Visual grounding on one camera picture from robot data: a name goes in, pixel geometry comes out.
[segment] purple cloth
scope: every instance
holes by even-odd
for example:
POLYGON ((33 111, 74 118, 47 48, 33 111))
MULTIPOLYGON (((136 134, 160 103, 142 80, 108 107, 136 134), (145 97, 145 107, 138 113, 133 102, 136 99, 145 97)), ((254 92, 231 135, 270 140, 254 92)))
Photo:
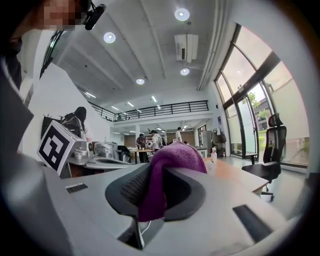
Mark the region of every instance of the purple cloth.
POLYGON ((188 168, 207 173, 204 160, 199 152, 190 145, 175 142, 158 150, 151 161, 149 191, 139 207, 139 222, 148 222, 164 217, 167 207, 162 184, 164 167, 188 168))

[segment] tree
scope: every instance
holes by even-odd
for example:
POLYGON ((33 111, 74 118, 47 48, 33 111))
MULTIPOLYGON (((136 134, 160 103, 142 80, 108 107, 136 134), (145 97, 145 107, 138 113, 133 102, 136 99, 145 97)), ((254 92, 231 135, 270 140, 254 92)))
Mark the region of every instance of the tree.
MULTIPOLYGON (((260 101, 257 101, 257 100, 256 100, 256 95, 255 95, 254 93, 249 92, 249 93, 248 93, 248 97, 249 97, 249 99, 250 99, 250 101, 251 101, 251 105, 252 105, 252 107, 253 107, 254 109, 260 106, 260 101)), ((244 100, 242 101, 242 104, 246 104, 246 103, 247 103, 247 100, 244 99, 244 100)))
POLYGON ((266 109, 261 110, 258 114, 258 117, 260 117, 262 120, 268 119, 269 111, 266 109))

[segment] balcony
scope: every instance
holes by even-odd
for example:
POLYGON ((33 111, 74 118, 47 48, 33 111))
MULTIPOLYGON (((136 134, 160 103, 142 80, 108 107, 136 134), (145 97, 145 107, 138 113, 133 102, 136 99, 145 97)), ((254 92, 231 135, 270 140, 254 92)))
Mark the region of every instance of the balcony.
POLYGON ((89 103, 95 109, 95 111, 97 111, 100 114, 102 118, 105 118, 107 121, 110 122, 121 122, 133 119, 193 113, 209 110, 207 100, 145 107, 121 113, 113 113, 91 102, 89 103))

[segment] cable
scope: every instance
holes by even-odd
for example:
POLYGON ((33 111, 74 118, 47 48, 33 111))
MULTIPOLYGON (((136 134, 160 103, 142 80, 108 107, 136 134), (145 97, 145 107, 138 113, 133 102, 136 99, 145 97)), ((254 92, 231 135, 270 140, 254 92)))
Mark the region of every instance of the cable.
POLYGON ((141 233, 141 236, 146 232, 146 230, 150 227, 151 221, 149 222, 149 225, 146 227, 146 229, 141 233))

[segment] air conditioner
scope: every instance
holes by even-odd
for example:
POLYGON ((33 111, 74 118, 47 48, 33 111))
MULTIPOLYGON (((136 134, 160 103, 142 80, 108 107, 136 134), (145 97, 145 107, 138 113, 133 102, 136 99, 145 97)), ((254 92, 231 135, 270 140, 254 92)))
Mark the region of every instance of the air conditioner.
POLYGON ((197 59, 199 36, 194 34, 178 34, 174 36, 176 59, 187 61, 197 59))

